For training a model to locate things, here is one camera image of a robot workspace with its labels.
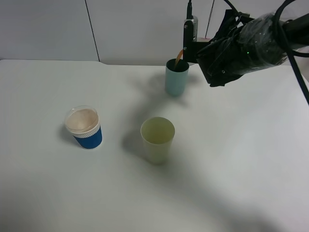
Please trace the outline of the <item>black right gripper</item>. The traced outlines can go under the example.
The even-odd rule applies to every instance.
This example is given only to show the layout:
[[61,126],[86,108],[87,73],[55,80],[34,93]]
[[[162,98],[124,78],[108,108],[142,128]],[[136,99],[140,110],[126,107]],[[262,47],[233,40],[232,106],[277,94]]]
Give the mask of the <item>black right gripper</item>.
[[226,37],[211,42],[197,52],[197,63],[211,87],[225,86],[249,72],[239,36]]

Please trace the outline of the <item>black wrapped robot arm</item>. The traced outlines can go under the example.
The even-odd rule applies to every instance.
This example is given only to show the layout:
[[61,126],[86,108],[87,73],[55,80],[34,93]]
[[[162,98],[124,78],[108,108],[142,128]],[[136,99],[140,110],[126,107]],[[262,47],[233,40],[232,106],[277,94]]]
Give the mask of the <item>black wrapped robot arm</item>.
[[243,75],[283,64],[287,55],[273,35],[273,13],[257,19],[225,17],[215,36],[196,52],[211,87],[224,86]]

